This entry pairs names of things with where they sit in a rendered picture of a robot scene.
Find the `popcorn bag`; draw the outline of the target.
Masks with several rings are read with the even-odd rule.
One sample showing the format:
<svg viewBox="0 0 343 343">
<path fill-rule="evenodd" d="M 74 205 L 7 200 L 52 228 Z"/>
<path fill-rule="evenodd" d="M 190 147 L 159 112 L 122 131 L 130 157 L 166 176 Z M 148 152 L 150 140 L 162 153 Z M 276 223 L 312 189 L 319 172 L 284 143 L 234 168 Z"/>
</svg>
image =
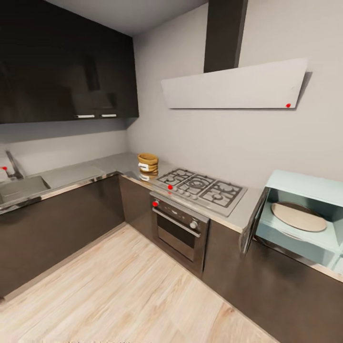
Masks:
<svg viewBox="0 0 343 343">
<path fill-rule="evenodd" d="M 155 173 L 158 170 L 159 158 L 148 153 L 138 154 L 139 167 L 142 172 Z"/>
</svg>

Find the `microwave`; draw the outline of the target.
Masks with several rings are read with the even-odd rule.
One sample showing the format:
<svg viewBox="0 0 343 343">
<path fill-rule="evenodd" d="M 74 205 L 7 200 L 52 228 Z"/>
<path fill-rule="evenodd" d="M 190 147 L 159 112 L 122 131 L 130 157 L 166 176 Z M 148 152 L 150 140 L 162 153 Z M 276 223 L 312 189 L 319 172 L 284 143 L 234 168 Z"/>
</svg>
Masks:
<svg viewBox="0 0 343 343">
<path fill-rule="evenodd" d="M 343 182 L 273 170 L 240 235 L 242 260 L 259 221 L 343 253 Z"/>
</svg>

